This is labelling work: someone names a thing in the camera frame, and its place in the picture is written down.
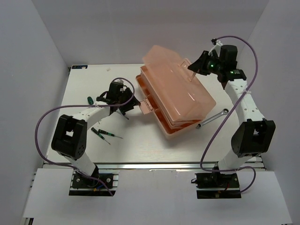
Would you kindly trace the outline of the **pink plastic toolbox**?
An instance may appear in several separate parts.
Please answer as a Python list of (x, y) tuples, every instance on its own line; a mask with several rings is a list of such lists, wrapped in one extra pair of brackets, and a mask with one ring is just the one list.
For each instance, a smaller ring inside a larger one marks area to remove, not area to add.
[(159, 45), (152, 46), (142, 60), (136, 77), (144, 95), (142, 113), (155, 116), (167, 139), (195, 129), (216, 101), (188, 69), (190, 61)]

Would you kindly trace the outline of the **large green-handled screwdriver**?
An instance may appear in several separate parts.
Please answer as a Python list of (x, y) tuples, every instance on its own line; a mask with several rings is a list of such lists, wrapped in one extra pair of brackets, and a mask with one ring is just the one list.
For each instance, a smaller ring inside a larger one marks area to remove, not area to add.
[(93, 98), (91, 96), (87, 97), (87, 101), (88, 101), (89, 105), (93, 105), (94, 104)]

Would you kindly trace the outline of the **silver ratchet wrench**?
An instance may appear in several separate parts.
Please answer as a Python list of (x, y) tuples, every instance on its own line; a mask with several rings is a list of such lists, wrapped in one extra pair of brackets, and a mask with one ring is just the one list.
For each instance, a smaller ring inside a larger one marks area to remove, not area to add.
[(208, 123), (210, 123), (210, 122), (212, 122), (212, 121), (214, 121), (214, 120), (216, 120), (216, 119), (218, 119), (218, 118), (220, 118), (220, 117), (222, 117), (222, 116), (225, 116), (225, 115), (227, 115), (228, 113), (229, 113), (229, 110), (226, 109), (226, 108), (224, 108), (221, 112), (219, 112), (219, 113), (215, 114), (214, 116), (212, 116), (212, 117), (210, 117), (210, 118), (208, 118), (208, 119), (206, 119), (206, 120), (200, 122), (200, 123), (196, 126), (196, 129), (200, 129), (200, 128), (203, 127), (204, 125), (206, 125), (206, 124), (208, 124)]

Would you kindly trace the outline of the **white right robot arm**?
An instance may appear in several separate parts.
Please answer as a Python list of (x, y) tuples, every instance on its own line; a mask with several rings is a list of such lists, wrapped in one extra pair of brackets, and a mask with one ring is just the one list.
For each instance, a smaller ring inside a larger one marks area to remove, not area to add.
[(229, 181), (227, 173), (236, 172), (252, 157), (267, 152), (276, 128), (275, 122), (267, 120), (256, 106), (246, 75), (237, 68), (237, 53), (234, 45), (215, 44), (188, 66), (194, 75), (217, 75), (233, 104), (228, 116), (236, 112), (239, 120), (231, 138), (231, 149), (213, 168), (211, 180), (217, 187)]

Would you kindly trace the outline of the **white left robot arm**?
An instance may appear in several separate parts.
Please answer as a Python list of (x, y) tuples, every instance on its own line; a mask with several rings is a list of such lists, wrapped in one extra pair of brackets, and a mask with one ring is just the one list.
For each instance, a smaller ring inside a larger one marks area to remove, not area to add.
[(74, 115), (62, 115), (58, 119), (52, 138), (51, 148), (66, 158), (83, 175), (83, 182), (94, 187), (99, 182), (98, 168), (85, 153), (87, 132), (97, 122), (119, 111), (125, 114), (139, 106), (135, 90), (124, 82), (125, 78), (115, 78), (108, 91), (96, 98), (93, 105)]

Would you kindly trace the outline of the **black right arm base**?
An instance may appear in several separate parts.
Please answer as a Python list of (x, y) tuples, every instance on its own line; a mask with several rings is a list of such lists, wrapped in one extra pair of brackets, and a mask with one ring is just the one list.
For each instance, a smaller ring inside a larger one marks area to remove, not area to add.
[(236, 173), (196, 173), (191, 180), (196, 185), (198, 199), (240, 199), (240, 184)]

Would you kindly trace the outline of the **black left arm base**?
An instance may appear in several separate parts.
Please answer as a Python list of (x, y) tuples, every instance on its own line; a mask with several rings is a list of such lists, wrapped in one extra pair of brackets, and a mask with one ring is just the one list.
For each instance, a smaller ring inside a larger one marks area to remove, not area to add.
[(118, 186), (119, 171), (100, 170), (98, 179), (104, 182), (112, 195), (101, 182), (83, 177), (77, 172), (73, 172), (69, 188), (69, 195), (97, 197), (114, 196)]

